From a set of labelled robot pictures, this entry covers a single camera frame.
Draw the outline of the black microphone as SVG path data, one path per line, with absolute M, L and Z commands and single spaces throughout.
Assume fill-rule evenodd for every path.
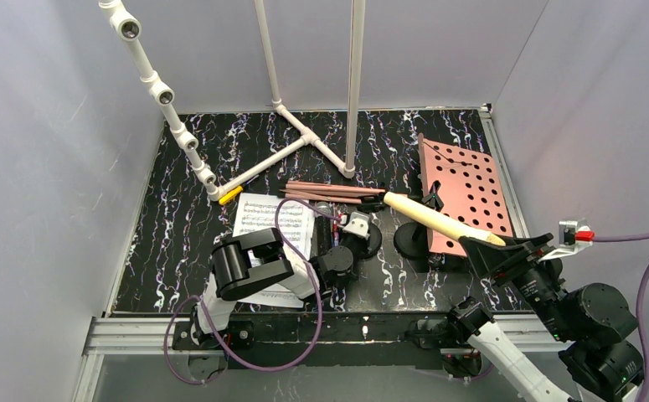
M 325 219 L 326 221 L 336 220 L 337 217 L 334 215 L 332 210 L 332 205 L 328 202 L 317 202 L 315 204 L 315 210 L 317 214 L 317 219 Z

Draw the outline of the yellow toy microphone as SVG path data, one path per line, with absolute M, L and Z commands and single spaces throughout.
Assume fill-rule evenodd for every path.
M 430 209 L 405 195 L 387 192 L 383 201 L 390 208 L 396 210 L 442 235 L 458 241 L 462 237 L 473 238 L 492 245 L 505 246 L 506 242 L 496 234 L 484 229 L 476 229 L 458 220 L 450 218 L 441 212 Z

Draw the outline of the sheet music page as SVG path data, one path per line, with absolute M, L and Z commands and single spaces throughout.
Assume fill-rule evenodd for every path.
M 284 307 L 284 308 L 302 308 L 304 301 L 296 296 L 291 291 L 268 291 L 263 290 L 256 292 L 254 295 L 247 296 L 240 299 L 240 302 L 264 305 L 269 307 Z
M 237 202 L 233 235 L 275 227 L 276 209 L 283 201 L 274 195 L 242 193 Z M 297 202 L 287 202 L 277 221 L 280 231 L 306 258 L 311 257 L 314 212 Z

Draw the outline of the pink music stand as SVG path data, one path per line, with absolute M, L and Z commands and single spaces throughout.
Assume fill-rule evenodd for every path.
M 445 145 L 418 136 L 420 181 L 425 196 L 431 184 L 439 180 L 439 195 L 444 202 L 441 213 L 476 229 L 502 236 L 513 235 L 512 222 L 499 183 L 499 173 L 492 157 Z M 289 181 L 281 187 L 288 198 L 352 204 L 364 213 L 377 212 L 384 206 L 381 188 Z M 429 254 L 466 256 L 458 241 L 427 228 Z

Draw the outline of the blue red screwdriver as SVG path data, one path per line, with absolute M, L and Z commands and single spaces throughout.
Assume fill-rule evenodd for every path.
M 337 222 L 332 222 L 332 246 L 339 245 L 339 227 Z

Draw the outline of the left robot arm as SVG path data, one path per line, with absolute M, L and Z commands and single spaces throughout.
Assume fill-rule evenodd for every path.
M 284 243 L 282 233 L 266 228 L 219 242 L 211 255 L 209 280 L 202 295 L 214 326 L 210 327 L 197 304 L 190 314 L 189 337 L 204 343 L 215 329 L 224 333 L 236 302 L 273 285 L 281 285 L 303 301 L 315 290 L 325 298 L 335 287 L 358 277 L 358 263 L 373 257 L 381 247 L 378 226 L 369 224 L 359 236 L 340 231 L 339 244 L 305 261 Z

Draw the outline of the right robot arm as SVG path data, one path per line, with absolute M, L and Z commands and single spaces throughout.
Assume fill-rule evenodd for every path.
M 568 291 L 563 263 L 551 256 L 553 236 L 503 236 L 501 243 L 469 236 L 459 239 L 471 268 L 494 286 L 511 286 L 532 308 L 551 337 L 568 347 L 558 353 L 579 389 L 579 400 L 640 401 L 649 385 L 641 351 L 628 337 L 639 329 L 623 294 L 605 283 Z M 447 314 L 456 341 L 485 354 L 526 401 L 571 401 L 528 360 L 498 320 L 468 297 Z

